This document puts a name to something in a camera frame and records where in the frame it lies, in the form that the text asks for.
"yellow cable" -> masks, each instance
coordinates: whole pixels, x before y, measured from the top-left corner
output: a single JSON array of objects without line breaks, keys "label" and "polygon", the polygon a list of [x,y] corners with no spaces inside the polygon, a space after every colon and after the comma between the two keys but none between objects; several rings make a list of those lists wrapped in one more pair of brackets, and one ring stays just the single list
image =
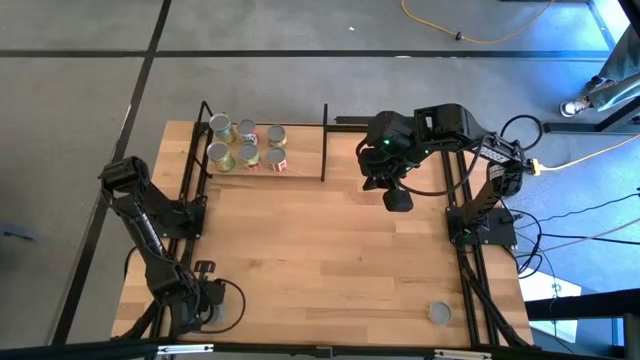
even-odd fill
[{"label": "yellow cable", "polygon": [[[460,39],[467,40],[467,41],[470,41],[470,42],[472,42],[472,43],[480,44],[480,45],[494,45],[494,44],[498,44],[498,43],[501,43],[501,42],[507,41],[507,40],[511,39],[512,37],[514,37],[514,36],[516,36],[516,35],[520,34],[522,31],[524,31],[524,29],[528,28],[531,24],[533,24],[533,22],[534,22],[534,21],[536,21],[536,20],[540,17],[540,15],[544,14],[544,12],[545,12],[545,11],[547,11],[547,9],[548,9],[549,7],[551,7],[551,5],[553,5],[553,3],[555,3],[555,2],[556,2],[556,0],[551,0],[551,1],[549,2],[549,4],[547,4],[547,6],[546,6],[544,9],[542,9],[542,11],[540,11],[536,16],[534,16],[531,20],[529,20],[529,22],[527,22],[523,27],[519,28],[519,29],[518,29],[518,30],[516,30],[515,32],[513,32],[513,33],[511,33],[511,34],[509,34],[509,35],[507,35],[507,36],[505,36],[505,37],[503,37],[503,38],[500,38],[500,39],[498,39],[498,40],[481,41],[481,40],[475,40],[475,39],[472,39],[472,38],[470,38],[470,37],[466,37],[466,36],[464,36],[464,35],[462,35],[462,36],[460,37]],[[417,22],[419,22],[419,23],[421,23],[421,24],[424,24],[424,25],[427,25],[427,26],[431,26],[432,28],[435,28],[435,29],[438,29],[438,30],[440,30],[440,31],[443,31],[443,32],[445,32],[445,33],[447,33],[447,34],[449,34],[449,35],[457,36],[457,33],[453,32],[453,31],[451,31],[451,30],[449,30],[449,29],[447,29],[447,28],[445,28],[445,27],[442,27],[442,26],[436,25],[436,24],[431,23],[431,22],[429,22],[429,21],[427,21],[427,20],[420,19],[419,17],[412,15],[412,14],[409,12],[409,10],[407,10],[406,0],[401,0],[401,3],[402,3],[402,11],[404,11],[404,13],[405,13],[408,17],[412,18],[413,20],[415,20],[415,21],[417,21]]]},{"label": "yellow cable", "polygon": [[636,136],[633,136],[633,137],[630,137],[627,140],[622,141],[620,143],[617,143],[615,145],[609,146],[608,148],[604,148],[604,149],[602,149],[600,151],[596,151],[593,154],[589,154],[589,155],[587,155],[585,157],[582,157],[582,158],[580,158],[578,160],[574,160],[572,162],[566,163],[564,165],[560,165],[560,166],[556,166],[556,167],[552,167],[552,168],[548,168],[548,167],[545,167],[544,165],[540,165],[540,171],[558,171],[558,170],[566,169],[569,166],[573,166],[573,165],[575,165],[577,163],[580,163],[580,162],[583,162],[583,161],[585,161],[587,159],[591,159],[594,156],[598,156],[598,155],[600,155],[602,153],[605,153],[605,152],[607,152],[609,150],[613,150],[615,148],[618,148],[618,147],[628,143],[629,141],[632,141],[632,140],[635,140],[635,139],[638,139],[638,138],[640,138],[640,134],[638,134]]}]

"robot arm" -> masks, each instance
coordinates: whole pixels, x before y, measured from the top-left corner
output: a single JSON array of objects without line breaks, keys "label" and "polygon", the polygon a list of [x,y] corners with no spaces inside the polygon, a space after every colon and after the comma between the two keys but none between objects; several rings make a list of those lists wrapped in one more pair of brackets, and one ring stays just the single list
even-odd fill
[{"label": "robot arm", "polygon": [[524,158],[518,141],[508,142],[484,130],[471,113],[457,104],[445,104],[415,110],[413,117],[385,111],[368,124],[367,136],[356,153],[363,176],[364,190],[387,189],[383,195],[389,211],[409,211],[413,203],[409,195],[439,196],[455,191],[468,176],[453,189],[427,193],[411,189],[401,179],[411,169],[436,151],[472,151],[477,158],[489,161],[488,181],[474,201],[465,204],[465,222],[478,223],[502,196],[520,190],[522,173],[532,170]]},{"label": "robot arm", "polygon": [[189,267],[169,257],[158,231],[163,237],[194,239],[202,231],[205,204],[169,200],[151,183],[145,162],[136,157],[105,166],[100,179],[104,200],[123,220],[144,260],[147,287],[155,300],[125,337],[141,336],[163,306],[170,309],[174,334],[199,330],[201,312],[207,311],[212,298],[221,303],[224,285],[197,279]]}]

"concrete floor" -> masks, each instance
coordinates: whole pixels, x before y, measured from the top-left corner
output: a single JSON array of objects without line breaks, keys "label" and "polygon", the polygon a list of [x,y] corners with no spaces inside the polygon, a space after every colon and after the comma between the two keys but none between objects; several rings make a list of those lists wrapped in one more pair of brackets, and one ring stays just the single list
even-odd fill
[{"label": "concrete floor", "polygon": [[[146,49],[161,3],[3,0],[0,49]],[[416,15],[483,39],[505,34],[544,6],[493,0],[408,3]],[[408,20],[398,0],[174,1],[160,48],[486,49]],[[530,30],[492,49],[606,50],[606,43],[586,5],[558,4]],[[13,324],[0,330],[2,348],[47,341],[96,201],[95,176],[111,155],[140,65],[141,59],[0,59],[0,168],[5,174],[0,221],[40,234],[35,242],[0,241],[0,281],[7,294],[0,315]],[[320,122],[325,102],[331,118],[387,109],[409,114],[416,107],[458,102],[487,129],[499,130],[522,113],[563,121],[557,104],[579,94],[601,66],[598,61],[508,59],[157,59],[127,154],[153,166],[165,122],[194,120],[203,99],[214,111],[258,121]],[[606,115],[575,121],[597,122]],[[508,136],[526,143],[534,132],[523,122]],[[548,135],[529,155],[553,166],[623,138]],[[640,186],[639,170],[631,165],[639,154],[636,142],[584,165],[527,178],[521,193],[507,202],[544,218],[626,195]],[[635,218],[636,201],[544,228],[593,235]],[[611,237],[639,235],[640,227],[633,226]],[[547,247],[560,243],[544,241]],[[109,214],[70,341],[109,336],[130,247],[120,220]],[[557,276],[610,291],[640,286],[638,250],[585,242],[549,257]],[[543,270],[549,272],[546,264]]]}]

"wooden table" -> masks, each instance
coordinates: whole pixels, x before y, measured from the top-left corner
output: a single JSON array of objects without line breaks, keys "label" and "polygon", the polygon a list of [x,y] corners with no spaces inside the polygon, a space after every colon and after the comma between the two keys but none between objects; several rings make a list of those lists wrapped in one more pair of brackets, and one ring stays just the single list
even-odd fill
[{"label": "wooden table", "polygon": [[[193,123],[170,121],[153,182],[177,198]],[[322,127],[317,129],[322,134]],[[247,311],[220,335],[186,334],[184,340],[366,346],[468,347],[460,274],[444,216],[446,197],[413,196],[414,210],[387,212],[382,192],[361,190],[354,154],[363,134],[329,133],[326,181],[317,178],[215,176],[208,180],[205,229],[194,261],[217,263],[215,276],[239,284]],[[471,177],[485,182],[485,163]],[[445,188],[440,154],[406,179],[425,190]],[[484,246],[492,297],[525,340],[532,337],[513,260],[500,247]],[[139,256],[131,259],[113,334],[126,331],[150,303]],[[447,326],[425,310],[446,302]],[[487,342],[476,299],[480,337]],[[228,287],[222,328],[239,313]]]}]

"can lid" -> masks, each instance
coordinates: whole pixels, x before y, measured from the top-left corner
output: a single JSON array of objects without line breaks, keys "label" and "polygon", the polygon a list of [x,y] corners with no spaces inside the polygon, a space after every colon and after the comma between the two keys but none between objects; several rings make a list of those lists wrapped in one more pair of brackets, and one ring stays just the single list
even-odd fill
[{"label": "can lid", "polygon": [[427,312],[429,313],[429,319],[437,325],[447,325],[451,322],[451,308],[441,301],[429,305]]},{"label": "can lid", "polygon": [[227,114],[215,114],[209,119],[209,126],[213,131],[227,130],[231,127],[231,119]]},{"label": "can lid", "polygon": [[267,130],[267,136],[269,137],[270,141],[280,142],[284,140],[284,128],[280,125],[273,125],[269,128],[269,130]]},{"label": "can lid", "polygon": [[225,143],[213,143],[207,148],[207,155],[213,161],[224,159],[229,153],[229,147]]},{"label": "can lid", "polygon": [[280,164],[287,157],[284,150],[280,148],[273,148],[267,153],[267,162],[269,164]]},{"label": "can lid", "polygon": [[238,129],[238,134],[240,135],[252,134],[253,131],[256,129],[256,123],[254,123],[253,120],[244,119],[240,121],[240,123],[238,123],[237,129]]},{"label": "can lid", "polygon": [[243,144],[238,153],[240,154],[241,159],[251,160],[258,155],[258,148],[253,144]]}]

